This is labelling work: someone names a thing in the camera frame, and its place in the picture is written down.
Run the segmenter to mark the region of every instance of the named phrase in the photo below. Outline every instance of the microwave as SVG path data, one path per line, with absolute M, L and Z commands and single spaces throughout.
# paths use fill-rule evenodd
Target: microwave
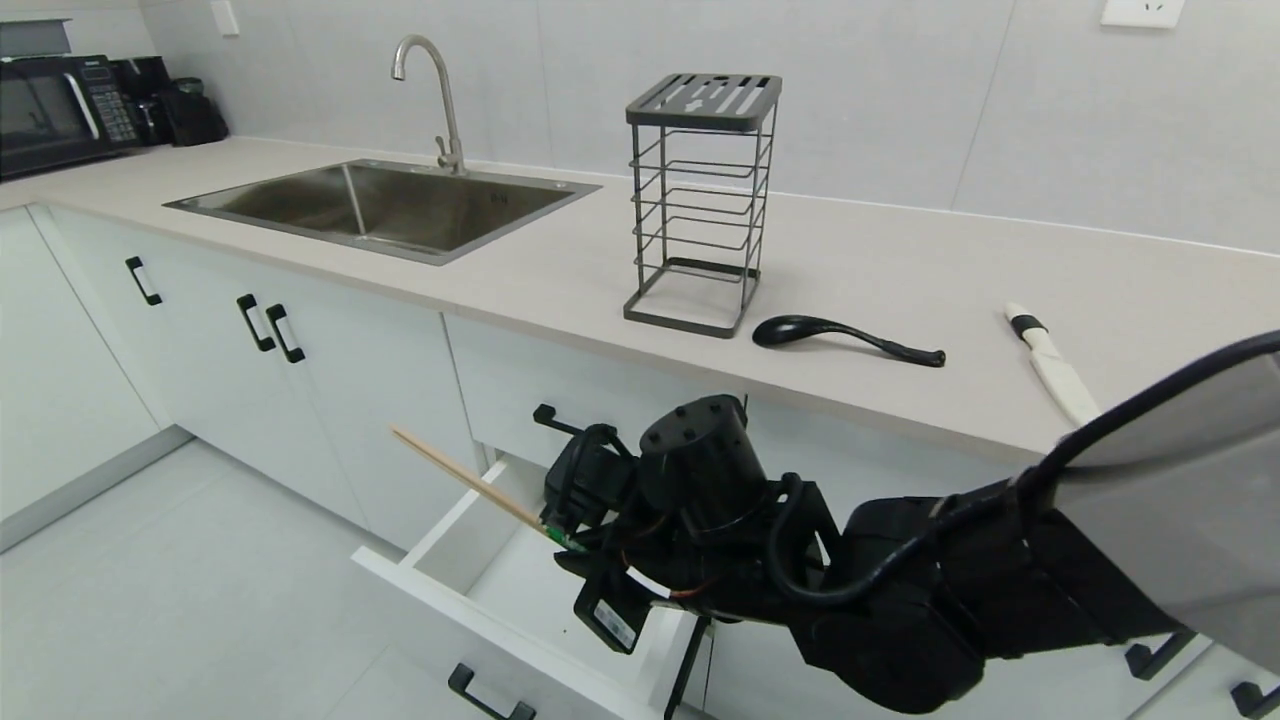
M 0 61 L 0 181 L 137 145 L 105 56 Z

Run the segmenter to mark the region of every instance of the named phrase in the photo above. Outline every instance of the spoon handle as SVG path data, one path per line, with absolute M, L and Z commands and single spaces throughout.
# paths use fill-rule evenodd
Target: spoon handle
M 840 332 L 854 336 L 868 345 L 873 345 L 899 360 L 924 365 L 927 368 L 941 368 L 947 363 L 947 354 L 941 350 L 918 350 L 915 347 L 908 347 L 900 342 L 893 342 L 892 340 L 876 337 L 872 333 L 858 328 L 851 328 L 840 323 L 833 324 L 838 327 Z

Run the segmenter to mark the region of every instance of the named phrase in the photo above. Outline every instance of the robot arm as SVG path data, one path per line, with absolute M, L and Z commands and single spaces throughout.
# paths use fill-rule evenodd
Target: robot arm
M 767 478 L 731 396 L 675 409 L 639 457 L 607 425 L 558 427 L 575 439 L 544 521 L 586 548 L 557 562 L 618 652 L 653 606 L 786 625 L 805 662 L 910 714 L 964 696 L 986 659 L 1187 628 L 1280 671 L 1280 332 L 1179 370 L 1016 478 L 865 502 L 842 530 L 815 483 Z

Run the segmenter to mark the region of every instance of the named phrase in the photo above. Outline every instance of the white cabinet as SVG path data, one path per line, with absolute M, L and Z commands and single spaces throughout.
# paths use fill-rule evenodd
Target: white cabinet
M 536 511 L 544 474 L 506 457 L 484 479 Z M 659 720 L 695 619 L 654 610 L 632 655 L 611 651 L 573 615 L 582 582 L 556 565 L 558 550 L 467 492 L 402 561 L 367 548 L 352 559 L 384 591 L 369 611 L 403 628 L 397 643 L 424 682 L 454 685 L 494 717 L 524 703 L 538 717 Z
M 24 209 L 0 213 L 0 518 L 9 519 L 160 428 Z
M 79 213 L 55 219 L 173 421 L 210 445 L 404 548 L 462 487 L 390 424 L 483 469 L 439 313 Z
M 1236 708 L 1231 693 L 1242 683 L 1253 683 L 1257 692 L 1271 698 L 1270 714 L 1247 706 Z M 1187 666 L 1169 687 L 1152 698 L 1133 720 L 1239 720 L 1240 717 L 1280 717 L 1280 676 L 1213 644 Z
M 475 438 L 545 466 L 570 438 L 534 423 L 539 405 L 550 405 L 557 420 L 576 428 L 608 423 L 634 448 L 677 405 L 735 393 L 722 383 L 699 383 L 454 315 L 445 324 Z
M 78 213 L 55 220 L 177 424 L 367 528 L 310 398 L 255 338 L 270 332 L 261 300 L 238 304 L 257 288 L 215 252 Z
M 758 400 L 748 405 L 748 433 L 771 477 L 796 471 L 818 483 L 840 528 L 867 500 L 943 496 L 1007 478 L 1018 470 Z M 1147 644 L 1155 648 L 1164 639 L 1151 638 Z M 1204 638 L 1197 638 L 1148 682 L 1130 675 L 1125 646 L 988 661 L 984 679 L 974 689 L 943 705 L 931 717 L 1120 720 L 1140 707 L 1207 644 Z M 805 666 L 786 628 L 748 623 L 716 629 L 705 710 L 716 717 L 735 720 L 772 720 L 790 714 L 901 717 L 861 698 L 833 674 Z
M 301 350 L 296 363 L 273 355 L 310 397 L 369 529 L 413 547 L 466 488 L 397 441 L 390 425 L 481 470 L 440 314 L 274 268 L 246 277 L 283 314 L 274 340 Z

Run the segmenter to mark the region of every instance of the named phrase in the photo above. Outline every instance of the knife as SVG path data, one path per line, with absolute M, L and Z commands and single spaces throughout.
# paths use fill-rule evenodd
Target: knife
M 1016 302 L 1005 305 L 1005 318 L 1030 348 L 1032 368 L 1036 368 L 1036 374 L 1062 413 L 1076 425 L 1084 425 L 1097 418 L 1098 404 L 1093 401 L 1089 388 L 1084 387 L 1075 368 L 1062 359 L 1044 325 Z

